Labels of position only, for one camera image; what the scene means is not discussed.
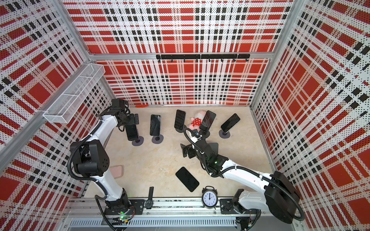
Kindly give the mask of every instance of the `wristwatch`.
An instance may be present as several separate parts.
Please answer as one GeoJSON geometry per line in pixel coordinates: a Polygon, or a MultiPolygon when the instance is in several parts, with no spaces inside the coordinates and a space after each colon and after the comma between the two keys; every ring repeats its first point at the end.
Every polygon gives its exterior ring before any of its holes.
{"type": "Polygon", "coordinates": [[[145,202],[146,209],[151,209],[153,206],[153,190],[154,190],[154,187],[149,188],[148,200],[145,202]]]}

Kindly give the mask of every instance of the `robotic arm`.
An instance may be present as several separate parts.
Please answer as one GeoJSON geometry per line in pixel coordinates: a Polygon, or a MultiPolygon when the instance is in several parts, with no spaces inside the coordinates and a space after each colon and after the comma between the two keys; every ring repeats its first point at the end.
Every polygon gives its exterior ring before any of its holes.
{"type": "Polygon", "coordinates": [[[129,210],[130,202],[126,191],[116,183],[108,169],[110,162],[103,144],[115,127],[120,128],[130,123],[129,115],[127,101],[112,99],[112,106],[99,115],[100,121],[90,134],[80,142],[71,144],[71,156],[67,163],[67,170],[72,178],[94,181],[105,195],[103,198],[95,197],[105,200],[108,207],[123,213],[129,210]],[[78,177],[72,172],[72,162],[74,171],[83,177],[78,177]]]}
{"type": "MultiPolygon", "coordinates": [[[[114,230],[116,228],[108,222],[98,200],[105,200],[108,209],[120,211],[122,214],[128,212],[132,205],[126,191],[116,183],[108,169],[109,157],[103,144],[115,127],[120,129],[121,126],[134,123],[129,115],[127,101],[112,99],[112,106],[98,115],[100,120],[90,134],[81,141],[71,144],[71,156],[67,162],[67,170],[72,178],[91,180],[103,191],[104,197],[95,195],[95,198],[104,219],[114,230]],[[74,174],[72,163],[74,171],[83,177],[74,174]]],[[[261,173],[240,166],[218,154],[218,143],[207,143],[205,137],[197,130],[192,131],[185,126],[184,128],[185,130],[178,132],[183,132],[191,144],[187,146],[181,144],[183,157],[197,157],[202,168],[211,177],[236,180],[265,196],[264,199],[261,197],[253,198],[248,192],[239,189],[231,201],[231,206],[224,207],[224,210],[243,214],[249,209],[268,209],[275,217],[285,223],[292,223],[294,218],[304,220],[305,215],[298,204],[301,194],[282,173],[278,171],[275,171],[274,174],[261,173]],[[300,212],[300,217],[295,216],[296,209],[300,212]]]]}
{"type": "Polygon", "coordinates": [[[238,181],[253,190],[263,194],[264,199],[252,197],[248,192],[239,189],[228,211],[243,214],[249,209],[269,210],[279,220],[291,224],[293,219],[304,220],[305,215],[298,202],[301,194],[280,172],[274,174],[261,173],[229,160],[218,154],[217,143],[207,143],[197,130],[186,128],[184,135],[191,143],[187,146],[181,144],[183,157],[197,157],[201,166],[211,177],[222,177],[238,181]],[[298,209],[300,216],[295,216],[298,209]]]}

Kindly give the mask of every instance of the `plaid wall panel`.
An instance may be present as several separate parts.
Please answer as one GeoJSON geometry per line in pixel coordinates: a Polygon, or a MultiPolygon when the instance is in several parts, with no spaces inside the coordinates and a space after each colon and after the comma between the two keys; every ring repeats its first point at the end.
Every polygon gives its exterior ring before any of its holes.
{"type": "Polygon", "coordinates": [[[0,4],[0,149],[84,62],[54,6],[0,4]]]}
{"type": "Polygon", "coordinates": [[[98,122],[110,100],[99,83],[68,124],[46,122],[0,176],[0,230],[52,231],[83,182],[66,170],[69,146],[98,122]]]}
{"type": "Polygon", "coordinates": [[[98,61],[118,98],[130,104],[248,105],[267,59],[98,61]]]}
{"type": "Polygon", "coordinates": [[[302,7],[255,112],[310,230],[370,229],[370,1],[302,7]]]}
{"type": "Polygon", "coordinates": [[[293,0],[62,0],[91,53],[272,51],[293,0]]]}

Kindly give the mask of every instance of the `wall shelf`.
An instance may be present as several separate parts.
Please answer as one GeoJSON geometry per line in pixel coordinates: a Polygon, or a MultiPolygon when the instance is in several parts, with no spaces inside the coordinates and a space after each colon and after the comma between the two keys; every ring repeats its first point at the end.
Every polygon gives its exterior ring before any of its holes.
{"type": "Polygon", "coordinates": [[[87,64],[72,84],[47,109],[44,117],[51,123],[69,123],[104,73],[103,65],[87,64]]]}

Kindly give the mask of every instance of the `pink object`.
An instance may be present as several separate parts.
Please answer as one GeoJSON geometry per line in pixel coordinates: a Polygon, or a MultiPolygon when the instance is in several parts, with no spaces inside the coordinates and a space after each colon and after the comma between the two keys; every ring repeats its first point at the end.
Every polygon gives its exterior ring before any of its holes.
{"type": "Polygon", "coordinates": [[[195,117],[190,118],[190,121],[192,123],[188,125],[188,128],[190,128],[191,130],[197,129],[198,131],[200,131],[199,126],[201,125],[205,115],[205,111],[200,111],[195,115],[195,117]]]}
{"type": "Polygon", "coordinates": [[[114,179],[120,178],[123,176],[123,166],[122,165],[116,165],[116,166],[110,167],[109,170],[111,171],[111,174],[114,179]]]}

